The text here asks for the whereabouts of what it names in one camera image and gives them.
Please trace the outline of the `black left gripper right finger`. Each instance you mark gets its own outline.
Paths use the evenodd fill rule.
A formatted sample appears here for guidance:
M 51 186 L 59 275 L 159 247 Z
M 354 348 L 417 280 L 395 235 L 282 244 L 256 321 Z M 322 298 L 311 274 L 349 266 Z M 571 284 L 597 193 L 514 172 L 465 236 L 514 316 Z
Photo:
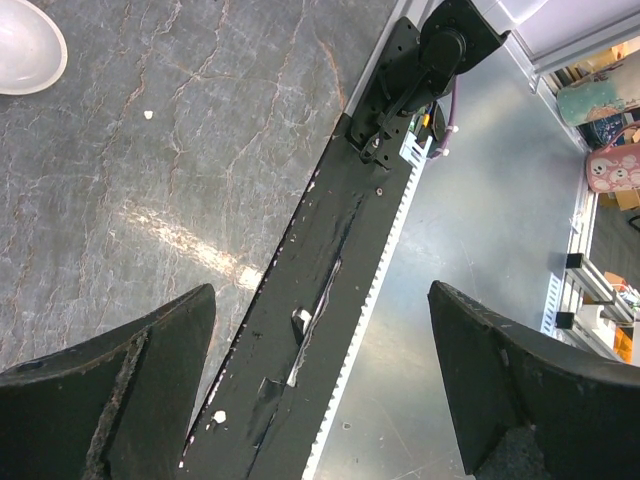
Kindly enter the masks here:
M 466 474 L 638 478 L 637 367 L 566 345 L 441 281 L 428 301 Z

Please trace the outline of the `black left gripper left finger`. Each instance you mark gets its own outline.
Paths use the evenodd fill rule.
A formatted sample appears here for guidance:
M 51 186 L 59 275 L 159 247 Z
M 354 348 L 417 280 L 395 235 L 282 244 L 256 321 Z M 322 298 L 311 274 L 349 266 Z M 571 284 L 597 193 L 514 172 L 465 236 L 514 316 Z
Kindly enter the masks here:
M 175 478 L 215 315 L 203 284 L 3 371 L 2 478 Z

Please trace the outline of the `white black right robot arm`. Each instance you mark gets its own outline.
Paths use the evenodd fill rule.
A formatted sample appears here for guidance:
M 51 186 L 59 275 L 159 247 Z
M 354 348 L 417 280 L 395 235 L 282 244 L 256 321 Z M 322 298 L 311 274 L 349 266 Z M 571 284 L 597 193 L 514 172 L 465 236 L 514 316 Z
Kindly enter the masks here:
M 351 115 L 348 138 L 363 163 L 387 161 L 396 120 L 447 95 L 457 76 L 498 50 L 511 30 L 494 28 L 471 1 L 440 3 L 421 28 L 400 18 Z

